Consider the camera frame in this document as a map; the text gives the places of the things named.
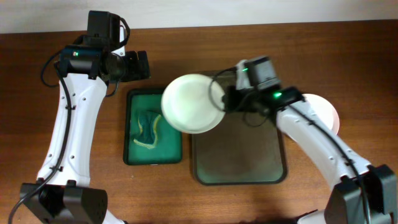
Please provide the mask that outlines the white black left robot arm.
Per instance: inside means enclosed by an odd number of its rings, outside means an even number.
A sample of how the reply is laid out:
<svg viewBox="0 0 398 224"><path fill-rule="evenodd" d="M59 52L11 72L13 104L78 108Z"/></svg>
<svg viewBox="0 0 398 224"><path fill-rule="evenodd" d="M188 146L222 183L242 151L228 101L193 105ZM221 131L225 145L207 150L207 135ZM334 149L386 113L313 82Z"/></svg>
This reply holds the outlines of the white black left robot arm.
<svg viewBox="0 0 398 224"><path fill-rule="evenodd" d="M90 151L108 86L150 77L147 54L125 51L129 36L124 18L90 11L86 34L50 58L60 87L52 140L36 181L21 185L19 199L42 223L119 222L106 191L90 187Z"/></svg>

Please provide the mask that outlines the white plate with green stain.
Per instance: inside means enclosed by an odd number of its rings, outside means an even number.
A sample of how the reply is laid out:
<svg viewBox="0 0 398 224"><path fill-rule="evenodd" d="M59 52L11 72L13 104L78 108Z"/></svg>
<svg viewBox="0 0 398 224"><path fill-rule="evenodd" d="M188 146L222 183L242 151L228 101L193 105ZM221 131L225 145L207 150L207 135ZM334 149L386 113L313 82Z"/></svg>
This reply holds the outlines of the white plate with green stain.
<svg viewBox="0 0 398 224"><path fill-rule="evenodd" d="M225 116L224 90L211 77L188 74L176 78L165 88L161 109L175 129L200 134L217 126Z"/></svg>

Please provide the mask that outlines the green yellow sponge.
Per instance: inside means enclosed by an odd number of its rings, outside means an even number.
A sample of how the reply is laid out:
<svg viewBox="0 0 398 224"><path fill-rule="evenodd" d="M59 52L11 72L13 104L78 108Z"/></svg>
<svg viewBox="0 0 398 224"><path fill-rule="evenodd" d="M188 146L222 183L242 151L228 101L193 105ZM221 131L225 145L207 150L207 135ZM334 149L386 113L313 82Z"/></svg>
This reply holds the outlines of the green yellow sponge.
<svg viewBox="0 0 398 224"><path fill-rule="evenodd" d="M153 111L140 111L137 124L139 134L135 135L133 142L147 149L154 149L159 140L157 125L162 115Z"/></svg>

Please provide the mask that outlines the grey plate with green stain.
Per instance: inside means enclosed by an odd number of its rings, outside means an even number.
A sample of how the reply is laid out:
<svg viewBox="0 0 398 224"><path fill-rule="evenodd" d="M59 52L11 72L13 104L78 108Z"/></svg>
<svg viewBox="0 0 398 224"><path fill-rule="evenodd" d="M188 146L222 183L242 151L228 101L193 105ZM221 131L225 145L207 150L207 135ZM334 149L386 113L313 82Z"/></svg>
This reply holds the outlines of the grey plate with green stain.
<svg viewBox="0 0 398 224"><path fill-rule="evenodd" d="M314 112L313 115L309 115L308 117L310 119L313 119L314 116L317 116L319 120L324 123L324 125L332 131L335 135L338 134L339 128L340 128L340 118L339 116L332 112L332 111L327 111L327 112Z"/></svg>

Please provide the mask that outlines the pink-white plate with stain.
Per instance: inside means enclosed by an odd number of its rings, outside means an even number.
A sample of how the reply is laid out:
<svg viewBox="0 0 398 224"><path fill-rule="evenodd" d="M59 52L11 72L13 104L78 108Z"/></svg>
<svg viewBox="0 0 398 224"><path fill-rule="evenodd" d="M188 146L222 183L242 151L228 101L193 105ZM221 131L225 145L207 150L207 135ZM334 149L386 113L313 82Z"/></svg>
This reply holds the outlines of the pink-white plate with stain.
<svg viewBox="0 0 398 224"><path fill-rule="evenodd" d="M308 93L303 94L303 96L310 103L314 112L320 113L320 112L332 111L338 115L334 106L325 98L319 95L308 94Z"/></svg>

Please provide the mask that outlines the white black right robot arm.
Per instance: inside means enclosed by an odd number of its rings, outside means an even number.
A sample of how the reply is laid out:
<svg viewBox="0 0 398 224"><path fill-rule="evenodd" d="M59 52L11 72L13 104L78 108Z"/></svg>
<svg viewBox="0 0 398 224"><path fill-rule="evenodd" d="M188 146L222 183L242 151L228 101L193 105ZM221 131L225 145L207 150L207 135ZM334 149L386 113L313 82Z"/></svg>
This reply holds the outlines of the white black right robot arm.
<svg viewBox="0 0 398 224"><path fill-rule="evenodd" d="M331 188L323 210L295 223L397 223L397 177L373 166L331 131L294 86L282 88L269 57L242 60L230 68L235 86L223 97L227 113L252 112L271 119L312 160Z"/></svg>

